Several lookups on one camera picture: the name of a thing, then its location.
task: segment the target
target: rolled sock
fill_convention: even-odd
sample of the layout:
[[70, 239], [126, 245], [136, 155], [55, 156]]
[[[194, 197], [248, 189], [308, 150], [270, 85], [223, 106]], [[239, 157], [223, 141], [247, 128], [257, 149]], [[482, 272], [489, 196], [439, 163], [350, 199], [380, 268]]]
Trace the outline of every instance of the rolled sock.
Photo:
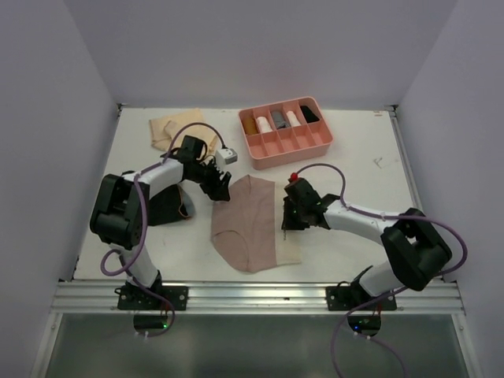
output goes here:
[[284, 115], [278, 110], [271, 112], [271, 118], [275, 123], [276, 130], [280, 130], [281, 128], [289, 128], [289, 123], [285, 120]]
[[257, 118], [257, 124], [259, 127], [260, 132], [272, 132], [273, 129], [271, 128], [271, 124], [268, 122], [268, 118], [266, 117], [258, 117]]
[[289, 110], [287, 112], [287, 118], [289, 119], [289, 122], [291, 122], [291, 126], [301, 126], [301, 123], [299, 122], [298, 118], [294, 114], [292, 110]]

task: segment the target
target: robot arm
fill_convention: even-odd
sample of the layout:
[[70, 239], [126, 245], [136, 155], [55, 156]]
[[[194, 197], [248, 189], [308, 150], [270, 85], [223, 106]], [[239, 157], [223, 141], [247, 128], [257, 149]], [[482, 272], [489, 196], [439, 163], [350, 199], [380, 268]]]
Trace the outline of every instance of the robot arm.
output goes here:
[[303, 230], [317, 226], [340, 230], [384, 247], [388, 261], [367, 268], [350, 284], [352, 306], [402, 286], [421, 291], [451, 259], [450, 248], [430, 223], [388, 220], [389, 216], [399, 215], [423, 217], [418, 209], [408, 209], [404, 214], [367, 210], [381, 214], [382, 219], [367, 217], [348, 209], [338, 195], [321, 198], [307, 180], [298, 177], [290, 180], [285, 191], [283, 229]]
[[[174, 150], [163, 162], [159, 162], [141, 172], [129, 172], [123, 176], [107, 175], [103, 178], [98, 191], [98, 197], [91, 215], [90, 228], [101, 241], [110, 245], [120, 256], [123, 267], [135, 258], [128, 268], [128, 281], [131, 285], [140, 283], [144, 287], [153, 288], [154, 283], [161, 281], [159, 271], [154, 267], [143, 246], [139, 252], [135, 248], [142, 236], [142, 210], [140, 198], [134, 186], [138, 179], [147, 209], [150, 203], [155, 203], [152, 209], [163, 213], [169, 206], [169, 188], [183, 180], [191, 180], [200, 184], [200, 188], [214, 201], [229, 201], [228, 185], [231, 179], [229, 172], [223, 173], [216, 161], [221, 164], [231, 164], [236, 161], [233, 150], [217, 151], [217, 157], [209, 160], [200, 159], [205, 143], [197, 138], [186, 135], [179, 149]], [[164, 201], [156, 198], [164, 196]]]

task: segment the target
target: pink organizer tray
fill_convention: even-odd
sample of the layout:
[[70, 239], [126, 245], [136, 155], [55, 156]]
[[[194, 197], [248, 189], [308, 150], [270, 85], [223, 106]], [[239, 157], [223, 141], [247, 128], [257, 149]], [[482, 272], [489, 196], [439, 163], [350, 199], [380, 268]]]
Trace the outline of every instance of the pink organizer tray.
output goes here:
[[[300, 106], [308, 106], [320, 119], [317, 122], [307, 123], [302, 115]], [[275, 129], [271, 112], [278, 110], [283, 118], [288, 120], [287, 112], [293, 111], [301, 126], [291, 126], [280, 130]], [[273, 131], [247, 135], [243, 128], [243, 121], [249, 117], [257, 120], [266, 117]], [[278, 165], [292, 163], [327, 153], [332, 143], [332, 133], [315, 98], [304, 97], [295, 100], [275, 102], [273, 104], [240, 110], [239, 119], [246, 145], [255, 169], [266, 169]]]

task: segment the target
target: gray rolled item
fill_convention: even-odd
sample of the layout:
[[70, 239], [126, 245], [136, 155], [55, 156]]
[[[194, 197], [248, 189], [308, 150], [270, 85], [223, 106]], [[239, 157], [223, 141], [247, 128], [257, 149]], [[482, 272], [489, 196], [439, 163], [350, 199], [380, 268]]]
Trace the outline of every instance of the gray rolled item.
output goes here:
[[289, 123], [285, 120], [284, 115], [277, 110], [271, 112], [271, 118], [273, 119], [273, 123], [275, 124], [276, 130], [290, 127]]

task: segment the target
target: white table surface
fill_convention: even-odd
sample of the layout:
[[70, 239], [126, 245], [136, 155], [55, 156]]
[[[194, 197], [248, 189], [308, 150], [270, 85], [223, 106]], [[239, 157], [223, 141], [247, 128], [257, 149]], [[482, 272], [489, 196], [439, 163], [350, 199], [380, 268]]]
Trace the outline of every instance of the white table surface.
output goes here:
[[[160, 151], [150, 146], [149, 119], [179, 113], [185, 109], [124, 109], [106, 166], [106, 173], [139, 170], [158, 160]], [[237, 109], [202, 109], [208, 123], [223, 135], [226, 144], [239, 154], [228, 166], [232, 182], [246, 174], [287, 183], [289, 175], [316, 161], [340, 167], [346, 175], [346, 200], [354, 206], [380, 211], [406, 211], [412, 199], [402, 167], [398, 145], [387, 112], [323, 110], [335, 142], [323, 157], [254, 170], [239, 129]], [[326, 168], [305, 171], [320, 195], [338, 194], [341, 180]], [[196, 216], [175, 224], [151, 227], [146, 245], [150, 258], [164, 280], [246, 281], [246, 282], [337, 282], [351, 280], [369, 265], [386, 259], [383, 247], [346, 232], [311, 228], [302, 232], [302, 263], [285, 265], [255, 274], [234, 270], [210, 242], [213, 203], [195, 183], [184, 182], [196, 206]], [[107, 245], [88, 230], [83, 242], [76, 280], [103, 280], [99, 264]], [[109, 269], [119, 268], [110, 258]]]

